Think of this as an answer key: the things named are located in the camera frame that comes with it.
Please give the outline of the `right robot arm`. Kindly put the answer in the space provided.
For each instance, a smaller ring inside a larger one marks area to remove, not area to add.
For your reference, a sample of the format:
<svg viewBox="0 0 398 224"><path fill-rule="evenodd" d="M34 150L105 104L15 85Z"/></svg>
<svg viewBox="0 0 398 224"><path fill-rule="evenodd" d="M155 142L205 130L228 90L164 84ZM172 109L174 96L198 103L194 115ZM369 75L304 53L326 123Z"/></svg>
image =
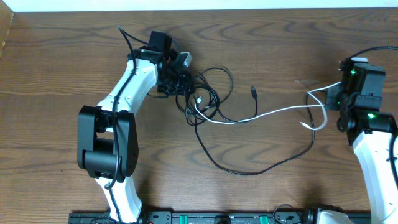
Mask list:
<svg viewBox="0 0 398 224"><path fill-rule="evenodd" d="M325 108L338 111L338 131L360 163L372 223L397 223L397 123L383 113L382 91L385 69L365 58L352 58L340 65L339 84L330 87Z"/></svg>

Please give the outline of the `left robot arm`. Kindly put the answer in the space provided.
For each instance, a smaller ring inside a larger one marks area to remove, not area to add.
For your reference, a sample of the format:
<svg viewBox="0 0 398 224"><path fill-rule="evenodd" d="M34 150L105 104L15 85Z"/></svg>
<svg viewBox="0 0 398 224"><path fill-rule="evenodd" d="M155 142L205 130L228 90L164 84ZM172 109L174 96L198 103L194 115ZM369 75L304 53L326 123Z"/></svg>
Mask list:
<svg viewBox="0 0 398 224"><path fill-rule="evenodd" d="M172 48L172 38L153 31L142 47L131 48L124 74L110 94L78 114L77 163L101 186L118 223L144 223L133 172L137 166L136 114L156 86L163 98L193 93L192 56Z"/></svg>

